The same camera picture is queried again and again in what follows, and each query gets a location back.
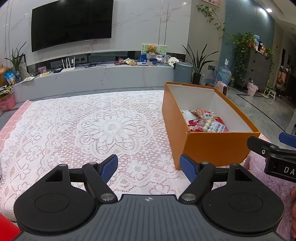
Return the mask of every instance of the flat screen tv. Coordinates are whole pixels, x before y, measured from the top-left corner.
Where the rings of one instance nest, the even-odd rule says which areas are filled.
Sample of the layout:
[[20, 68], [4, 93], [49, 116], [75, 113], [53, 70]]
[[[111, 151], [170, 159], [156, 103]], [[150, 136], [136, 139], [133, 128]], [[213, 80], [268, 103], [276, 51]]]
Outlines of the flat screen tv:
[[32, 10], [32, 52], [64, 43], [111, 38], [113, 0], [59, 0]]

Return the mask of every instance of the marble floor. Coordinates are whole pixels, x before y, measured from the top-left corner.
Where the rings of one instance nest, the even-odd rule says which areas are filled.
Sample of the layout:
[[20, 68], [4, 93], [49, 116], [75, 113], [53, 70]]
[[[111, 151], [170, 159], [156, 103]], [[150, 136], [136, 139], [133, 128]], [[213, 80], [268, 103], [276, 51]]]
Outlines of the marble floor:
[[[117, 92], [117, 91], [140, 91], [140, 90], [163, 90], [162, 87], [154, 88], [122, 88], [110, 90], [97, 90], [87, 92], [76, 92], [65, 95], [49, 96], [31, 101], [54, 99], [61, 97], [71, 97], [77, 95]], [[240, 109], [249, 119], [257, 126], [272, 143], [281, 148], [293, 149], [279, 142], [279, 134], [286, 132], [295, 134], [294, 125], [296, 123], [295, 109], [283, 100], [276, 98], [266, 99], [263, 96], [256, 94], [250, 97], [246, 92], [240, 92], [234, 88], [229, 88], [227, 97]], [[4, 127], [10, 117], [23, 103], [17, 103], [11, 110], [0, 112], [0, 129]]]

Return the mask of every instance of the white router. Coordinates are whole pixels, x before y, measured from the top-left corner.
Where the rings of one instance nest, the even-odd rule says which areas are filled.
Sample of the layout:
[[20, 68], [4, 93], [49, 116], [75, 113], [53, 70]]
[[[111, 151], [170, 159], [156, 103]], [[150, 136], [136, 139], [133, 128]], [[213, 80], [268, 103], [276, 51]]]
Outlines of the white router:
[[66, 58], [66, 66], [67, 66], [66, 68], [65, 68], [63, 59], [62, 59], [62, 63], [63, 63], [64, 69], [61, 72], [73, 71], [75, 69], [75, 67], [74, 67], [75, 66], [75, 57], [74, 57], [74, 60], [72, 59], [73, 67], [71, 67], [69, 58], [68, 59]]

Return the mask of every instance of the orange box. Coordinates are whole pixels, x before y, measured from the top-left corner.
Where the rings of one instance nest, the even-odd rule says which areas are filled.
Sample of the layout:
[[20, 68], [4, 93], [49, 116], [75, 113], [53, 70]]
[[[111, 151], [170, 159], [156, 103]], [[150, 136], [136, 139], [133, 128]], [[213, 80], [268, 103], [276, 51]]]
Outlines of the orange box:
[[[191, 132], [181, 110], [197, 109], [221, 117], [229, 132]], [[181, 154], [217, 167], [241, 163], [250, 152], [247, 139], [260, 135], [240, 109], [212, 87], [166, 82], [162, 111], [177, 170]]]

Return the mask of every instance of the pink trash bag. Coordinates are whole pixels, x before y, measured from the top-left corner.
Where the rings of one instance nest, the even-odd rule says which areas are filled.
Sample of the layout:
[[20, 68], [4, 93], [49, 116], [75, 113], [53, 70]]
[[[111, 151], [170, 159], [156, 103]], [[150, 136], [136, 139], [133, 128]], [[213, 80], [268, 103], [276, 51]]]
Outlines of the pink trash bag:
[[256, 91], [258, 90], [258, 86], [254, 85], [251, 82], [248, 83], [247, 88], [248, 88], [248, 95], [252, 96], [252, 97], [254, 96]]

